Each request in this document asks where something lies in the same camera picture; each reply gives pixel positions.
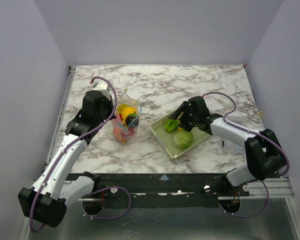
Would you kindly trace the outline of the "green toy pepper slice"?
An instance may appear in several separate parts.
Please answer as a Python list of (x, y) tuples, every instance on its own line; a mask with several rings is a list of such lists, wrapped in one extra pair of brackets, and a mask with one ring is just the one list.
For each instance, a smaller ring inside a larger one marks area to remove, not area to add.
[(173, 132), (175, 129), (178, 128), (180, 121), (178, 119), (168, 119), (164, 125), (164, 130), (167, 133)]

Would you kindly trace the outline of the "yellow green toy pepper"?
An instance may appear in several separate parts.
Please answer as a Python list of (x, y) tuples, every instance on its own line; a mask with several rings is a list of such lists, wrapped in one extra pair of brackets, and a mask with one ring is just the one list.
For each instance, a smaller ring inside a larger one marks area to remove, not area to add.
[(116, 110), (117, 110), (117, 113), (118, 114), (122, 114), (122, 112), (124, 111), (124, 109), (125, 108), (128, 108), (129, 106), (127, 105), (127, 104), (120, 104), (117, 108), (116, 108)]

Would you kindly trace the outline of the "orange yellow toy fruit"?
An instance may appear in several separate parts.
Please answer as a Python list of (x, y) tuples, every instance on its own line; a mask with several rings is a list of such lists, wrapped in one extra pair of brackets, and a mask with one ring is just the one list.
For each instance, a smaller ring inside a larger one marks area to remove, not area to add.
[(123, 109), (123, 111), (121, 113), (121, 117), (123, 120), (125, 120), (129, 115), (131, 115), (131, 114), (135, 115), (136, 113), (137, 113), (137, 110), (134, 107), (128, 106)]

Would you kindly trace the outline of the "clear zip top bag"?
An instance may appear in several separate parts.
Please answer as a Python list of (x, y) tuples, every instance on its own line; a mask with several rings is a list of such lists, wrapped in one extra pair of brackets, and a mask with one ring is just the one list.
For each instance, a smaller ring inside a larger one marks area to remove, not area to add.
[(130, 96), (129, 90), (125, 88), (117, 98), (115, 118), (111, 120), (113, 134), (118, 142), (126, 145), (136, 135), (141, 112), (142, 106)]

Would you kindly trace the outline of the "dark purple toy mangosteen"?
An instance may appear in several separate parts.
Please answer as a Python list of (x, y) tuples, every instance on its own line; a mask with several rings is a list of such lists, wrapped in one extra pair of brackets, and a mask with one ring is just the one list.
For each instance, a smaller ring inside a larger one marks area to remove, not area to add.
[(139, 126), (139, 116), (137, 114), (130, 114), (125, 120), (124, 124), (127, 129), (136, 128)]

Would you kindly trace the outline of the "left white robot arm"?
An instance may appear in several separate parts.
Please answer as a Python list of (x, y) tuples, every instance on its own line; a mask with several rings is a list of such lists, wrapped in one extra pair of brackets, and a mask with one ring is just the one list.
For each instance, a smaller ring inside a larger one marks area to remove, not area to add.
[(73, 203), (85, 195), (94, 198), (100, 194), (97, 176), (90, 172), (70, 184), (65, 181), (94, 136), (115, 117), (117, 103), (117, 95), (110, 95), (107, 90), (86, 92), (82, 108), (67, 124), (61, 145), (49, 165), (30, 188), (19, 191), (17, 197), (32, 233), (45, 226), (57, 227)]

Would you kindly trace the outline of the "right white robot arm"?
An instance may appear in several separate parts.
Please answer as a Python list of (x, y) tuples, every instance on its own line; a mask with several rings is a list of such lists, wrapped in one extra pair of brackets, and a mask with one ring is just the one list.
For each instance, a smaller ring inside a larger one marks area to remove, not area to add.
[(228, 172), (220, 183), (220, 191), (231, 196), (238, 186), (250, 181), (263, 181), (290, 164), (276, 134), (270, 130), (256, 131), (227, 120), (218, 113), (210, 113), (202, 96), (184, 101), (170, 116), (189, 132), (194, 127), (209, 135), (226, 139), (243, 148), (246, 163)]

